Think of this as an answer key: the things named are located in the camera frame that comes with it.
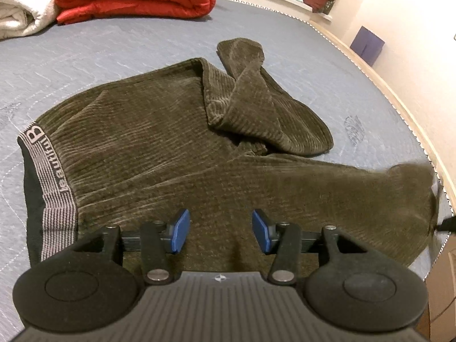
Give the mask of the olive corduroy pants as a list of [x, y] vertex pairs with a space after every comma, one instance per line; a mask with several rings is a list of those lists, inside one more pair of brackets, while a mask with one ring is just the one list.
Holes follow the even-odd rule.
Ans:
[[264, 69], [261, 45], [222, 41], [194, 58], [83, 91], [18, 138], [32, 265], [109, 225], [136, 230], [185, 208], [180, 269], [267, 271], [254, 209], [308, 231], [332, 224], [409, 265], [437, 215], [433, 169], [325, 163], [325, 123]]

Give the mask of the grey quilted mattress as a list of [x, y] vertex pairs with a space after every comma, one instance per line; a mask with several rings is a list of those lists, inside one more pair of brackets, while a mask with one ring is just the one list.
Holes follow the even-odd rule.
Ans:
[[1, 339], [22, 328], [12, 287], [28, 269], [23, 157], [17, 137], [39, 115], [99, 84], [203, 57], [219, 65], [216, 45], [245, 37], [258, 41], [268, 73], [329, 126], [332, 150], [323, 161], [358, 168], [428, 161], [406, 114], [371, 75], [329, 37], [300, 19], [219, 0], [200, 20], [98, 19], [51, 26], [1, 43]]

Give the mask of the white folded blanket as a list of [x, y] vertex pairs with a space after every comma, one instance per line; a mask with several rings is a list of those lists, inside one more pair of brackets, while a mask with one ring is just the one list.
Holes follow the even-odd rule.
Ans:
[[1, 0], [1, 39], [30, 36], [56, 20], [54, 0]]

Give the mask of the purple paper on wall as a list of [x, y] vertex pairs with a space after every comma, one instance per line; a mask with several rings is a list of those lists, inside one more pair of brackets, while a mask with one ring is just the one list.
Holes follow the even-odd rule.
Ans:
[[385, 42], [380, 39], [379, 36], [366, 27], [361, 26], [350, 45], [350, 49], [369, 66], [373, 66], [378, 59], [384, 44]]

